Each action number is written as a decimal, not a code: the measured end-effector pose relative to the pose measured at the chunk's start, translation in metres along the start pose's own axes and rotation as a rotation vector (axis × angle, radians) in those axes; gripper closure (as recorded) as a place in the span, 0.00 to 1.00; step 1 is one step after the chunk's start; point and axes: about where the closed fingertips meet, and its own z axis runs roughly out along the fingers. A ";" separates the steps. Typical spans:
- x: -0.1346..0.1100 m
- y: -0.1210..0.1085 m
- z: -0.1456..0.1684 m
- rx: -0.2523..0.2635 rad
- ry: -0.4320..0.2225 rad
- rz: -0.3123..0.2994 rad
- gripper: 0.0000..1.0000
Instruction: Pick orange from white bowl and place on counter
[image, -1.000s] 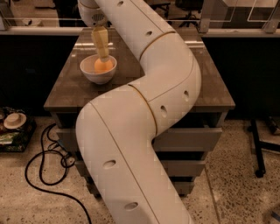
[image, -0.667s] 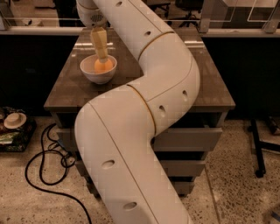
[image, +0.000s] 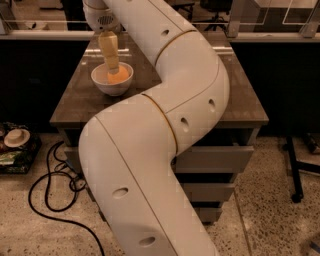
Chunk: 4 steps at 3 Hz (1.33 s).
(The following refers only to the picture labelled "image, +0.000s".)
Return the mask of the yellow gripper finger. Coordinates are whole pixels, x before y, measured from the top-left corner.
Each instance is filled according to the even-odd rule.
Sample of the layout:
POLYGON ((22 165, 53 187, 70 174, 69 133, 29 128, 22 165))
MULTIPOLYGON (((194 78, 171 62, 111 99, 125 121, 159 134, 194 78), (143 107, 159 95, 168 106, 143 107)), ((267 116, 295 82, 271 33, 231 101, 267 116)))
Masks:
POLYGON ((119 57, 118 57, 118 38, 112 31, 104 31, 98 37, 98 44, 108 71, 111 74, 119 72, 119 57))

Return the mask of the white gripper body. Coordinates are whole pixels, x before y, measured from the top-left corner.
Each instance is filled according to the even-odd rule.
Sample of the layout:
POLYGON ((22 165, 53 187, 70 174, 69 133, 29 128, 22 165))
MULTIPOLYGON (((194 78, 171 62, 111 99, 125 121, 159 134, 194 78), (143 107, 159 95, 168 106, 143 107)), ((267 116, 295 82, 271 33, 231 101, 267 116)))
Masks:
POLYGON ((95 32, 118 31, 120 23, 104 0, 82 0, 86 22, 95 32))

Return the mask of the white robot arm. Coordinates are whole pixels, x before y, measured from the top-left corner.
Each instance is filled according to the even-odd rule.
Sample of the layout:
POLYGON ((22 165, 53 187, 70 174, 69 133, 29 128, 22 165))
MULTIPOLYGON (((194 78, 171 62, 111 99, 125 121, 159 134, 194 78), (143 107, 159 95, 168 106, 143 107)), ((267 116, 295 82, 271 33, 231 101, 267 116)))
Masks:
POLYGON ((219 256, 171 168, 223 115, 229 78, 203 35, 164 0, 83 0, 111 12, 160 84, 95 114, 79 139, 87 184, 126 256, 219 256))

